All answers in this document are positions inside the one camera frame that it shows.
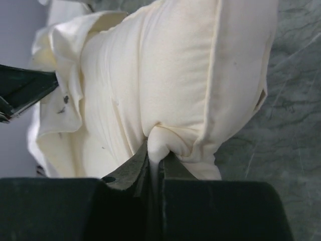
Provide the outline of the cream pillow with bear print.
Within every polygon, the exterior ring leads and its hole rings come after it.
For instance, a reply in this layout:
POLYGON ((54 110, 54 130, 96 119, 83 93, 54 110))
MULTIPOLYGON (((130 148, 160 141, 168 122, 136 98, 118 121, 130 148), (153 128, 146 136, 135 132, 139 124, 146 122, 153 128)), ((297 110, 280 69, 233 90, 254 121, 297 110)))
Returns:
POLYGON ((147 142, 152 165, 173 152, 198 179, 259 111, 278 1, 155 1, 91 34, 81 56, 83 172, 104 176, 147 142))

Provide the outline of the cream satin pillowcase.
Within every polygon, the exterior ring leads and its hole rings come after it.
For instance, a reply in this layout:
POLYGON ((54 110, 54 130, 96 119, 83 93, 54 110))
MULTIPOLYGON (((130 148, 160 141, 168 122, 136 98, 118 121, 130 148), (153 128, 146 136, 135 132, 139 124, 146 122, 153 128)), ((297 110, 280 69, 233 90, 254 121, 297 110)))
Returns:
POLYGON ((82 126, 80 57, 88 37, 115 27, 125 12, 102 11, 45 27, 36 33, 32 66, 53 71, 59 86, 37 101, 28 149, 48 177, 76 177, 70 134, 82 126))

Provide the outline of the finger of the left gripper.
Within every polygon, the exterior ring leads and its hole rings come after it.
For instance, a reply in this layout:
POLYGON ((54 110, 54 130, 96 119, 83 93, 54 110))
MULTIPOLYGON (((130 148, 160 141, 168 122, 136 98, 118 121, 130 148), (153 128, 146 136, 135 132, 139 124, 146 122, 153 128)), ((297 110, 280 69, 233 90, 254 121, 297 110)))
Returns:
POLYGON ((1 122, 9 123, 58 86, 54 72, 1 65, 1 122))

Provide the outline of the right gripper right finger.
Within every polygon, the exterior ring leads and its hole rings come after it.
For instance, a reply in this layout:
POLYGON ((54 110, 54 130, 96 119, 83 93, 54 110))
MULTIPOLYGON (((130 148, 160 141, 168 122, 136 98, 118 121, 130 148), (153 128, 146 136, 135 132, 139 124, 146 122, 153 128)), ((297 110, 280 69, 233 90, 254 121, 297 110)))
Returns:
POLYGON ((159 177, 163 240, 293 240, 266 182, 198 180, 173 153, 160 162, 159 177))

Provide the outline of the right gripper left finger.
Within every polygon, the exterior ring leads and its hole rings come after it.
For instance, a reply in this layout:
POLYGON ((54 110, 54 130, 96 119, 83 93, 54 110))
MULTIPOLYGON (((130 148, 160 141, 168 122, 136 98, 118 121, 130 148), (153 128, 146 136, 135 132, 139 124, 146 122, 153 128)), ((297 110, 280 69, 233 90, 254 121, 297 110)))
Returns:
POLYGON ((144 240, 147 145, 101 178, 2 178, 1 240, 144 240))

